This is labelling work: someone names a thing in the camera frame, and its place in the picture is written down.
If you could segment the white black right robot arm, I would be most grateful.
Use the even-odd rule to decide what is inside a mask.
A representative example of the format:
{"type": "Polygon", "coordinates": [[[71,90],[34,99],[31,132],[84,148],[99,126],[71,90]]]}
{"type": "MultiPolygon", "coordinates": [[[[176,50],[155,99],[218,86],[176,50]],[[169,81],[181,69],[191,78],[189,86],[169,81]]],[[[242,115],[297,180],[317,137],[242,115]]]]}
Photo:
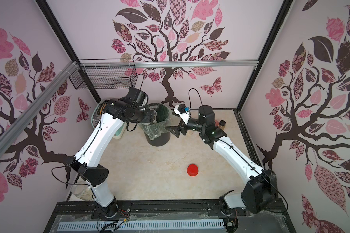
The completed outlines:
{"type": "Polygon", "coordinates": [[[198,132],[202,141],[220,154],[237,172],[245,184],[243,191],[230,191],[222,196],[222,201],[230,208],[245,208],[253,214],[264,210],[278,199],[277,176],[271,170],[265,170],[249,159],[227,133],[215,122],[211,106],[203,105],[198,109],[198,117],[191,117],[188,107],[177,105],[173,114],[181,118],[178,126],[166,129],[174,136],[186,135],[188,131],[198,132]]]}

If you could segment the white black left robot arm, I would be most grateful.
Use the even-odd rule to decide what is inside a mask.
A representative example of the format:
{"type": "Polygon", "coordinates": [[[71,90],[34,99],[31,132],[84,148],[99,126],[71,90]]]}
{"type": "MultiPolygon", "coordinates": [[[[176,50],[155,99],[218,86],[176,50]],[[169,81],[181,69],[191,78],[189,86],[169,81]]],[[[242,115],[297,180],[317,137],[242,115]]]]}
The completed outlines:
{"type": "Polygon", "coordinates": [[[76,153],[69,166],[91,188],[99,209],[113,217],[117,212],[117,201],[107,183],[109,170],[100,165],[102,155],[116,132],[124,125],[132,123],[152,124],[156,112],[147,108],[148,95],[134,87],[120,99],[102,101],[96,110],[100,117],[94,131],[84,146],[76,153]]]}

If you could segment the black trash bin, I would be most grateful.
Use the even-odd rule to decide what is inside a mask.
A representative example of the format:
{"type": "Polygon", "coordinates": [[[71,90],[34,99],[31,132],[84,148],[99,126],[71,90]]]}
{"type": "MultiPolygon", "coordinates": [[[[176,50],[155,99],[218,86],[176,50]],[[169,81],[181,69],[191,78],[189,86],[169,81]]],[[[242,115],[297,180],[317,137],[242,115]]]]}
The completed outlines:
{"type": "Polygon", "coordinates": [[[151,146],[164,146],[171,137],[170,132],[165,128],[170,123],[171,110],[161,103],[151,103],[148,108],[156,111],[156,119],[153,124],[139,123],[139,126],[151,146]]]}

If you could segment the red jar lid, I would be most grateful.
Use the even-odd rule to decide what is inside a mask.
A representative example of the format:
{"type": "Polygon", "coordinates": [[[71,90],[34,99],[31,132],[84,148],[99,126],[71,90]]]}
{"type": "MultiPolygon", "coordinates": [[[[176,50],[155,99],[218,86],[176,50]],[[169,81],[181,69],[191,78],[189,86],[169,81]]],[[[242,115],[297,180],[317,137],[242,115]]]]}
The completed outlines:
{"type": "Polygon", "coordinates": [[[199,169],[198,169],[197,165],[195,165],[195,164],[188,165],[188,167],[187,167],[187,174],[189,176],[194,177],[194,176],[196,176],[198,174],[198,172],[199,172],[199,169]]]}

